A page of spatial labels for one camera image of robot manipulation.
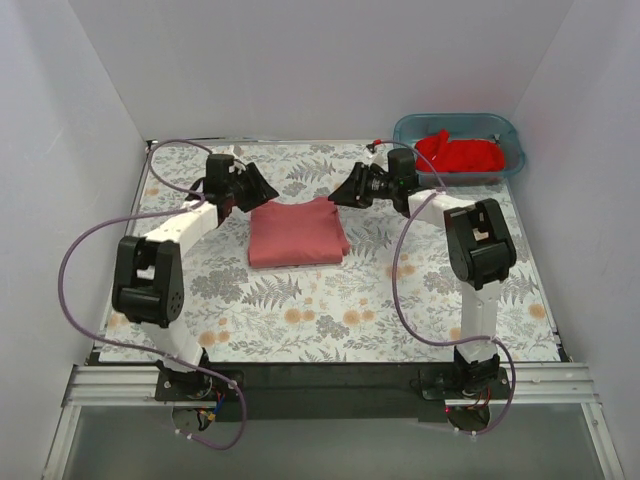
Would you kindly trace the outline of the pink t shirt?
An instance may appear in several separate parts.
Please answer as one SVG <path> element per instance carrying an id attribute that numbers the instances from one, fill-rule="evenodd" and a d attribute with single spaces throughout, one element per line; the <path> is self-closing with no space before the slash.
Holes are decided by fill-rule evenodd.
<path id="1" fill-rule="evenodd" d="M 339 264 L 349 254 L 336 205 L 270 201 L 250 215 L 248 263 L 255 269 Z"/>

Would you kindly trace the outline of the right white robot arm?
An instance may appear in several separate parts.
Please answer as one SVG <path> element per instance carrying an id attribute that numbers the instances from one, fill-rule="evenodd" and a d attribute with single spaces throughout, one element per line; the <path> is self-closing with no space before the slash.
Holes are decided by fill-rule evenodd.
<path id="1" fill-rule="evenodd" d="M 423 344 L 452 348 L 453 387 L 471 398 L 498 380 L 500 360 L 510 356 L 496 335 L 498 296 L 517 252 L 496 200 L 463 201 L 443 187 L 425 188 L 416 168 L 418 155 L 416 149 L 396 144 L 387 154 L 386 166 L 357 162 L 329 199 L 354 209 L 367 209 L 376 200 L 391 201 L 406 219 L 402 237 L 416 221 L 445 232 L 450 267 L 461 285 L 461 336 L 437 342 L 411 326 L 405 329 Z"/>

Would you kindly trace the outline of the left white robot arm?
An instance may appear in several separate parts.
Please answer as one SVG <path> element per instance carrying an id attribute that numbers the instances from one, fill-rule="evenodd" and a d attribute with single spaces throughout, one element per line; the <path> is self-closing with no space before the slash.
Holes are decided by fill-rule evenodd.
<path id="1" fill-rule="evenodd" d="M 112 307 L 141 326 L 158 352 L 158 369 L 190 399 L 205 398 L 214 380 L 203 369 L 209 366 L 204 347 L 180 319 L 185 305 L 182 257 L 233 209 L 247 213 L 278 196 L 255 163 L 210 154 L 204 177 L 189 189 L 179 213 L 118 244 Z"/>

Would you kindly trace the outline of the red t shirt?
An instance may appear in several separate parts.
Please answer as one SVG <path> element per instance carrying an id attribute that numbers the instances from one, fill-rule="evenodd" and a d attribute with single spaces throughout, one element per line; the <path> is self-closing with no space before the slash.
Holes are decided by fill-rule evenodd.
<path id="1" fill-rule="evenodd" d="M 417 168 L 439 173 L 497 172 L 506 166 L 502 150 L 492 141 L 483 139 L 451 139 L 447 130 L 423 138 L 415 148 L 427 158 L 417 160 Z"/>

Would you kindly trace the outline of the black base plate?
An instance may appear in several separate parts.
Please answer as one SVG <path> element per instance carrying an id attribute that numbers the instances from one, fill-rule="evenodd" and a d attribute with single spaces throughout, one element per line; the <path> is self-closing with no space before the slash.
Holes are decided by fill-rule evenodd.
<path id="1" fill-rule="evenodd" d="M 160 373 L 154 399 L 176 406 L 204 407 L 220 396 L 216 419 L 241 419 L 238 385 L 250 420 L 417 419 L 444 422 L 447 401 L 471 403 L 454 364 L 446 363 L 222 363 L 207 396 L 193 385 Z"/>

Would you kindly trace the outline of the aluminium frame rail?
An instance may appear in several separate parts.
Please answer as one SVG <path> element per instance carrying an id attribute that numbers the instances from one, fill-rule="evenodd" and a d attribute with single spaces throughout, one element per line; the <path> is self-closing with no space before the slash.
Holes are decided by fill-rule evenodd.
<path id="1" fill-rule="evenodd" d="M 117 364 L 76 366 L 72 369 L 63 397 L 63 412 L 57 435 L 66 435 L 66 421 L 74 423 L 82 406 L 176 406 L 190 400 L 164 399 L 169 386 L 151 365 Z M 513 405 L 577 404 L 582 407 L 597 458 L 607 479 L 622 479 L 624 472 L 611 440 L 600 395 L 588 366 L 571 362 L 519 362 Z"/>

